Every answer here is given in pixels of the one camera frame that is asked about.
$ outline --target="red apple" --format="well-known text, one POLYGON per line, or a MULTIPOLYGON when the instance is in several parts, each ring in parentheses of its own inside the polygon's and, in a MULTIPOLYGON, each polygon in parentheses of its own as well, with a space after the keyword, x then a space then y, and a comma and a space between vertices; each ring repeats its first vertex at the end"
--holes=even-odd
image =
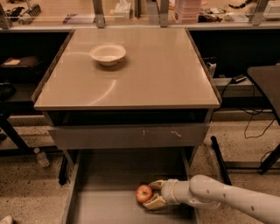
POLYGON ((148 185, 140 185, 136 190, 136 200, 143 204, 152 197, 151 187, 148 185))

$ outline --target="plastic bottle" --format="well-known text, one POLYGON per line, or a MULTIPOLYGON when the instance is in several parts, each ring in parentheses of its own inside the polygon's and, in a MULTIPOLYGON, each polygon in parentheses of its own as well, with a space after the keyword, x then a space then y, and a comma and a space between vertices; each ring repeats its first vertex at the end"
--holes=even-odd
POLYGON ((50 161, 47 158, 47 155, 44 151, 41 151, 40 148, 35 148, 34 152, 36 154, 36 159, 40 165, 47 167, 50 165, 50 161))

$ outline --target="robotic hand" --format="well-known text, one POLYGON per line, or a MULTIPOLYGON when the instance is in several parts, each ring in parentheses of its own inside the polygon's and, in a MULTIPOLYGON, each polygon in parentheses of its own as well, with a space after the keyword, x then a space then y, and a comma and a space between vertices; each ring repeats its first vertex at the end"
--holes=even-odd
POLYGON ((198 209, 214 210, 225 203, 264 223, 280 223, 280 198, 261 192, 224 185, 203 175, 189 181, 158 180, 149 184, 153 197, 143 203, 149 210, 185 203, 198 209))

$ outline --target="drawer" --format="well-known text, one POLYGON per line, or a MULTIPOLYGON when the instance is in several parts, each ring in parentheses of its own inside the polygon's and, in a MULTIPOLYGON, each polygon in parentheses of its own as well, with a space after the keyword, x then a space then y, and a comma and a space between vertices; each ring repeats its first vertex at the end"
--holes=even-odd
POLYGON ((197 223, 188 205, 151 212, 135 198, 141 184, 187 180, 185 164, 182 148, 81 150, 63 224, 197 223))
POLYGON ((49 133, 60 150, 199 146, 208 123, 58 126, 49 133))

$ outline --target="white bowl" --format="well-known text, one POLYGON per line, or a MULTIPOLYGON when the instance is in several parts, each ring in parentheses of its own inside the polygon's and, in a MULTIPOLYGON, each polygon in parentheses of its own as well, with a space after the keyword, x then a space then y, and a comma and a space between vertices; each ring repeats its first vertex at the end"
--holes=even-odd
POLYGON ((98 61, 100 64, 111 67, 116 65, 124 57, 126 51, 122 45, 101 44, 91 49, 89 54, 92 59, 98 61))

